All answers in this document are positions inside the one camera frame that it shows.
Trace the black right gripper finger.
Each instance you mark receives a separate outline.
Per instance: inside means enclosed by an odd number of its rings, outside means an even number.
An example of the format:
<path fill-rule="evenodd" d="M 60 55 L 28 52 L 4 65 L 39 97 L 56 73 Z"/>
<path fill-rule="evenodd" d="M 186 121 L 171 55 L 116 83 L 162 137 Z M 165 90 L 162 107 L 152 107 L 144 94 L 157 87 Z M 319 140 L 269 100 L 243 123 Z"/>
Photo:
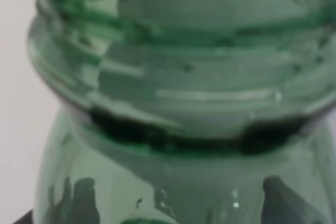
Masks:
<path fill-rule="evenodd" d="M 29 212 L 25 213 L 22 217 L 13 222 L 13 224 L 34 224 L 33 211 L 30 210 Z"/>

